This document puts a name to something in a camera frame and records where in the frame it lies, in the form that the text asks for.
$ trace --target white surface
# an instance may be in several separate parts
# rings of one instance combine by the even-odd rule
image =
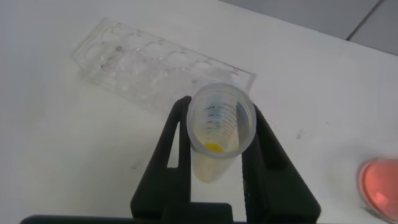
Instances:
[[[351,39],[352,42],[398,55],[398,1],[384,1]]]
[[[377,3],[377,0],[222,1],[344,40]]]
[[[397,57],[216,0],[143,0],[0,3],[2,223],[131,216],[164,122],[81,79],[72,50],[104,16],[256,72],[251,96],[322,206],[318,222],[377,222],[351,191],[358,161],[398,156]],[[193,179],[192,199],[229,202],[244,220],[240,175],[237,160],[214,187]]]

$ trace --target clear plastic well plate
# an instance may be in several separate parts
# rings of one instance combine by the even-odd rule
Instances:
[[[210,83],[245,92],[256,77],[168,40],[104,18],[73,58],[91,82],[143,108],[168,114],[179,98]]]

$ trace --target yellow spot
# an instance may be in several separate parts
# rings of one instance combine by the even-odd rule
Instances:
[[[215,152],[225,152],[225,150],[219,144],[216,143],[207,143],[205,144],[205,147]]]

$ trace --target white table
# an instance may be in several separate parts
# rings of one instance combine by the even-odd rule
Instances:
[[[381,222],[359,208],[354,174],[398,155],[397,57],[216,0],[48,0],[0,3],[1,223],[131,216],[164,120],[82,80],[72,50],[104,16],[257,73],[251,97],[322,206],[318,222]],[[213,185],[193,178],[192,199],[245,220],[240,160]]]

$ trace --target red petri dish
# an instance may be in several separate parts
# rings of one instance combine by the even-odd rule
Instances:
[[[359,189],[369,207],[381,218],[398,220],[398,159],[375,159],[359,173]]]

